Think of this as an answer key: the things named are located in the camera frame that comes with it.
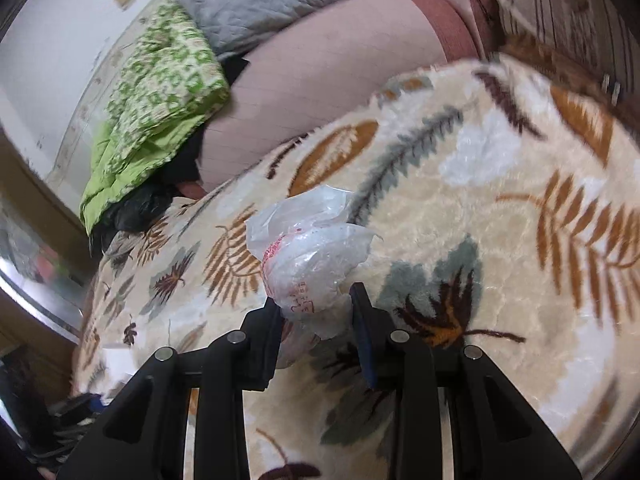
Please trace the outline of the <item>clear plastic bag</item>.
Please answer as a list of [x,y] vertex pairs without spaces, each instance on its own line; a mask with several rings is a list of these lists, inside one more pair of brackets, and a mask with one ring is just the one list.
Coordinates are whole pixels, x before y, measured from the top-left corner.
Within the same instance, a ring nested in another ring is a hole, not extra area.
[[246,247],[258,259],[266,294],[283,316],[321,339],[343,333],[349,274],[370,255],[375,232],[348,221],[353,192],[319,185],[281,200],[246,225]]

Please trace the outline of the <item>wooden glass door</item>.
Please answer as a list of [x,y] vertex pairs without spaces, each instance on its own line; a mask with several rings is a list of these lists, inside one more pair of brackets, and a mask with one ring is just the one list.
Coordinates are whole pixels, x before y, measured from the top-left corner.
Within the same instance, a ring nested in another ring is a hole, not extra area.
[[79,222],[1,137],[1,348],[24,346],[52,404],[72,391],[96,263]]

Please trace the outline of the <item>leaf-pattern fleece blanket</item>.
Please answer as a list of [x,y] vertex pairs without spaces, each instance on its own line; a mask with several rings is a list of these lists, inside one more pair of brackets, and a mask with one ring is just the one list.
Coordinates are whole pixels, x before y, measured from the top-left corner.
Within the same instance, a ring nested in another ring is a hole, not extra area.
[[602,105],[502,56],[398,76],[148,232],[117,235],[72,388],[111,398],[169,344],[206,347],[266,298],[252,214],[319,184],[373,230],[354,272],[398,327],[475,344],[582,475],[639,417],[639,138]]

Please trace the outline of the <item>green patterned quilt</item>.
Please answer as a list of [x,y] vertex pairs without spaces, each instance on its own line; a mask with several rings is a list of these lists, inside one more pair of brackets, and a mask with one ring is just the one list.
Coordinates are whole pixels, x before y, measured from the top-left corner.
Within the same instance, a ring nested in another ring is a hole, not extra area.
[[79,205],[86,230],[169,162],[229,98],[224,70],[203,33],[177,0],[160,0],[116,77],[94,136]]

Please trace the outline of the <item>striped sofa back cushion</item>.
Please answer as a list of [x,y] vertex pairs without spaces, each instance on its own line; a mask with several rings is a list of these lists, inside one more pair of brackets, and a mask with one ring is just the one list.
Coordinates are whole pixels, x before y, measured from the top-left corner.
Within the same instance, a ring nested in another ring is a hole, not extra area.
[[639,95],[639,41],[612,0],[497,0],[507,35],[527,34]]

